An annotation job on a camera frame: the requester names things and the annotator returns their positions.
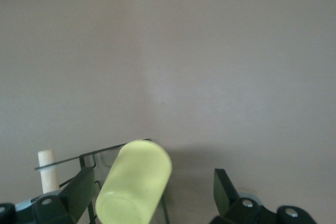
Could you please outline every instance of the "plain background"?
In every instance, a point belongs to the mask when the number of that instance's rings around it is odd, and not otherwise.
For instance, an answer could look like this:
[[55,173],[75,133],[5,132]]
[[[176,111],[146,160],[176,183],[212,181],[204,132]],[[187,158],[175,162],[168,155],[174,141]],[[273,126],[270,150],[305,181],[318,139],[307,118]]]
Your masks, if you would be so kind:
[[336,0],[0,0],[0,201],[58,160],[149,137],[172,223],[209,223],[214,168],[333,223]]

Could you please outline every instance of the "beige surface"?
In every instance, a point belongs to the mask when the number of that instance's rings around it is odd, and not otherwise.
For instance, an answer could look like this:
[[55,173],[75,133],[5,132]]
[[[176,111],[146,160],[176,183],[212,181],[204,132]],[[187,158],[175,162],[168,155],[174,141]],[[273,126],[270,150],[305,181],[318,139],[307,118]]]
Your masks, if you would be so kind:
[[173,161],[172,223],[216,214],[215,167],[271,210],[333,223],[335,13],[336,0],[0,0],[0,200],[41,193],[39,150],[151,137]]

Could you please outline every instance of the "yellow cup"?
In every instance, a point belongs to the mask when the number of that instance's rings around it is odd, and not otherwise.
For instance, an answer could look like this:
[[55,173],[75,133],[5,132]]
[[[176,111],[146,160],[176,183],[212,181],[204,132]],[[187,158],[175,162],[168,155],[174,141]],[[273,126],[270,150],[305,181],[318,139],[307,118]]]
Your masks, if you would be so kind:
[[158,144],[136,140],[120,149],[96,201],[103,224],[148,224],[172,172]]

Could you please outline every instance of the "white cylindrical rod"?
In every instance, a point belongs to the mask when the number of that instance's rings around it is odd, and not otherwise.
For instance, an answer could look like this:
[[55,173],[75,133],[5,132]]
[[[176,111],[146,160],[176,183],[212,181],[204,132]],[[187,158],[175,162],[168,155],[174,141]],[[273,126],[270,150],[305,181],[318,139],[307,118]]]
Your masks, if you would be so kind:
[[[39,166],[49,165],[55,162],[53,150],[38,152]],[[48,193],[59,189],[57,170],[55,166],[46,167],[40,170],[43,193]]]

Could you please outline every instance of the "screw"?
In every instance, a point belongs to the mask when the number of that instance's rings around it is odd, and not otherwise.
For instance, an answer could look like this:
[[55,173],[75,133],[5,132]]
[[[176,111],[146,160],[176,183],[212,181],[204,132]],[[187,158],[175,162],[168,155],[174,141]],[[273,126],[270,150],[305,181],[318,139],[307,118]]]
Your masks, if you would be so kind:
[[286,214],[288,214],[289,216],[296,218],[299,216],[298,212],[296,212],[294,209],[292,208],[286,208],[285,210]]
[[43,200],[43,201],[41,202],[41,204],[42,204],[42,205],[47,205],[47,204],[49,204],[49,203],[51,203],[51,202],[52,202],[52,199],[48,198],[48,199]]
[[249,199],[244,199],[244,200],[243,200],[243,205],[244,205],[245,207],[253,207],[253,203],[252,203],[252,201],[250,201]]

